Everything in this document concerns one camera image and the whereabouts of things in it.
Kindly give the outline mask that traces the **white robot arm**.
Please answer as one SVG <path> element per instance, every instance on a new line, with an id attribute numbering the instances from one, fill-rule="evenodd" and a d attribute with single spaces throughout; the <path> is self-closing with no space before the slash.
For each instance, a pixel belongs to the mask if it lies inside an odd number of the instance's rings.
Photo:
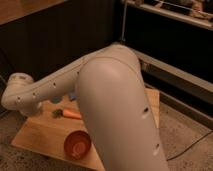
<path id="1" fill-rule="evenodd" d="M 113 44 L 39 81 L 14 73 L 1 104 L 32 116 L 43 101 L 70 92 L 76 95 L 105 171 L 169 171 L 140 61 L 133 50 Z"/>

